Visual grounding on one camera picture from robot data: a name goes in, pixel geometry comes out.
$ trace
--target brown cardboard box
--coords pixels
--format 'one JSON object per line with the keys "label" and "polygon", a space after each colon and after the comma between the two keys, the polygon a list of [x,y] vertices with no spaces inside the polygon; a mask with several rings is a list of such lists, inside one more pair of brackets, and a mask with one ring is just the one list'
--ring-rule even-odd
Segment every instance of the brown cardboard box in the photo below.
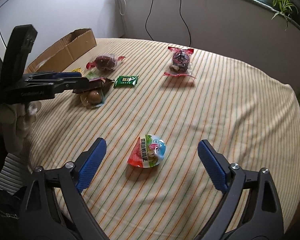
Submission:
{"label": "brown cardboard box", "polygon": [[91,29],[75,30],[47,48],[26,68],[25,73],[61,72],[96,45]]}

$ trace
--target black cable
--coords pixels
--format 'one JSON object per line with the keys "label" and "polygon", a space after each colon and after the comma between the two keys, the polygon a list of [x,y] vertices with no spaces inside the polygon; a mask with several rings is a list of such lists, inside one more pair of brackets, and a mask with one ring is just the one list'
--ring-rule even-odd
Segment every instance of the black cable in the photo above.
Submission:
{"label": "black cable", "polygon": [[152,5],[153,5],[153,0],[152,0],[152,3],[151,3],[150,12],[149,12],[149,15],[148,15],[148,17],[147,17],[147,20],[146,20],[146,25],[145,25],[145,27],[146,27],[146,32],[147,32],[147,33],[148,33],[148,35],[150,36],[151,40],[153,40],[153,41],[154,41],[154,39],[151,37],[150,33],[149,33],[149,32],[148,32],[148,30],[147,30],[147,22],[148,22],[148,19],[149,19],[149,16],[150,16],[150,14],[151,14]]}
{"label": "black cable", "polygon": [[184,24],[186,25],[186,27],[188,29],[189,39],[190,39],[189,47],[191,47],[191,34],[190,34],[190,31],[189,31],[188,25],[186,24],[185,20],[183,19],[182,15],[181,15],[181,0],[180,0],[179,14],[180,14],[181,19],[183,20]]}

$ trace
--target blue gripper pad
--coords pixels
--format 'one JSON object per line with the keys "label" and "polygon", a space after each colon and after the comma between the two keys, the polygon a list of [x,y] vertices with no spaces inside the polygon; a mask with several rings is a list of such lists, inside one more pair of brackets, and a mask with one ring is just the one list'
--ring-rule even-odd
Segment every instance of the blue gripper pad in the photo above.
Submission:
{"label": "blue gripper pad", "polygon": [[225,193],[228,189],[226,184],[226,173],[203,141],[200,141],[198,144],[198,155],[208,172],[214,187],[217,190],[222,191],[222,193]]}
{"label": "blue gripper pad", "polygon": [[79,193],[81,193],[85,188],[90,186],[90,183],[97,172],[104,156],[106,155],[107,144],[104,139],[102,139],[92,153],[88,157],[87,161],[84,163],[79,171],[79,179],[76,188]]}

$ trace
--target red and clear snack package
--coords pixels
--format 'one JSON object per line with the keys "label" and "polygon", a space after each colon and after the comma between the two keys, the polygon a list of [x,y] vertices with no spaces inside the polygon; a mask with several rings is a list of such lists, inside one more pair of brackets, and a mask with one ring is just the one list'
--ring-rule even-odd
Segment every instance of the red and clear snack package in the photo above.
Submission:
{"label": "red and clear snack package", "polygon": [[87,69],[96,68],[101,72],[114,71],[125,57],[117,57],[115,54],[103,54],[101,56],[95,56],[89,60],[86,65]]}
{"label": "red and clear snack package", "polygon": [[179,49],[175,47],[168,47],[168,50],[171,52],[171,64],[166,72],[164,72],[164,76],[189,76],[191,75],[191,56],[194,52],[194,49]]}

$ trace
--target brown egg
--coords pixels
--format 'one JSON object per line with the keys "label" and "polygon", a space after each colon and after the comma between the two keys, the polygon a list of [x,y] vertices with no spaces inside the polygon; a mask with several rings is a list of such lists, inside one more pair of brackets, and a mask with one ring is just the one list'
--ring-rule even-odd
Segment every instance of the brown egg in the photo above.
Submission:
{"label": "brown egg", "polygon": [[92,90],[87,95],[87,99],[90,104],[93,105],[100,104],[102,102],[101,92],[99,92],[98,90]]}

